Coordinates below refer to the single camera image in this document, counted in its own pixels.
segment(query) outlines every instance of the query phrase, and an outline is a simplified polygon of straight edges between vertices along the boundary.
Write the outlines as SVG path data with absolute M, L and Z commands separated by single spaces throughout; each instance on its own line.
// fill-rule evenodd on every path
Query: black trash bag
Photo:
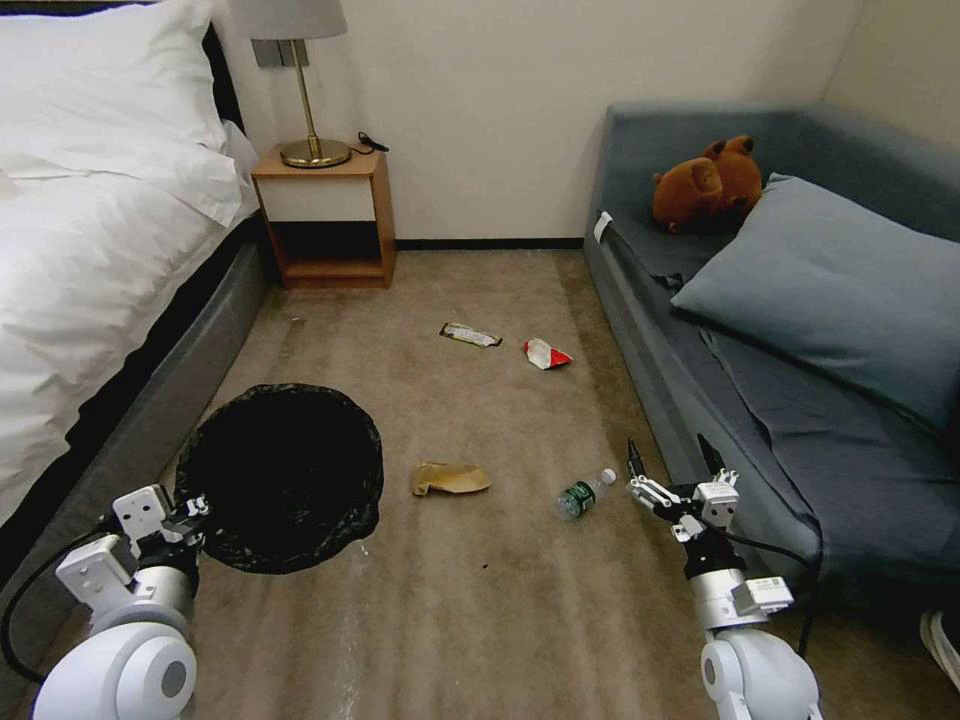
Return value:
M 207 496 L 207 554 L 279 575 L 372 533 L 382 492 L 383 449 L 370 416 L 337 390 L 287 384 L 250 388 L 194 431 L 175 497 Z

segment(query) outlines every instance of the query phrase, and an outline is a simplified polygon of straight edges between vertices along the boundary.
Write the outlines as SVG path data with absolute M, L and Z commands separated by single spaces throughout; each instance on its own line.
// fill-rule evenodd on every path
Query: sofa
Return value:
M 702 482 L 705 455 L 721 457 L 740 475 L 733 529 L 805 557 L 825 604 L 949 606 L 960 599 L 960 474 L 947 435 L 671 305 L 734 234 L 666 234 L 651 217 L 652 176 L 744 133 L 765 180 L 804 178 L 960 241 L 960 155 L 895 128 L 822 104 L 610 106 L 584 253 L 669 480 Z M 598 241 L 604 211 L 613 221 Z M 805 577 L 787 557 L 741 554 L 751 574 Z

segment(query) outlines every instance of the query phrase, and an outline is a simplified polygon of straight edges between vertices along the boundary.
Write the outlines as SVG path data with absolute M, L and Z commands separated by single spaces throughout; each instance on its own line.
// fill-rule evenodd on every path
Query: wooden nightstand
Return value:
M 279 145 L 253 171 L 287 288 L 390 287 L 396 257 L 387 158 L 354 153 L 331 168 L 280 161 Z

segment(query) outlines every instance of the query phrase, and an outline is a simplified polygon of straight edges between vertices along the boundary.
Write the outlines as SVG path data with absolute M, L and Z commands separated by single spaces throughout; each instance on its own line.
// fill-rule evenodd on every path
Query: plastic bottle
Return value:
M 616 480 L 617 474 L 610 468 L 578 480 L 560 493 L 556 501 L 557 513 L 568 520 L 580 517 L 606 494 L 607 488 Z

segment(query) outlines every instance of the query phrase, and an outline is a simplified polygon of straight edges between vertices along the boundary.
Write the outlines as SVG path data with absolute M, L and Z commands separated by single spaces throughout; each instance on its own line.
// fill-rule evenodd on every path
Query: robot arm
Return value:
M 803 658 L 780 638 L 746 627 L 767 622 L 793 595 L 781 577 L 747 580 L 746 563 L 724 535 L 737 510 L 737 473 L 721 469 L 710 482 L 672 492 L 646 477 L 632 442 L 627 465 L 631 494 L 671 523 L 686 550 L 684 573 L 707 637 L 701 679 L 720 720 L 823 720 Z
M 197 661 L 193 616 L 204 499 L 171 506 L 158 485 L 113 504 L 124 535 L 71 552 L 57 578 L 92 611 L 90 637 L 47 677 L 34 720 L 187 720 Z

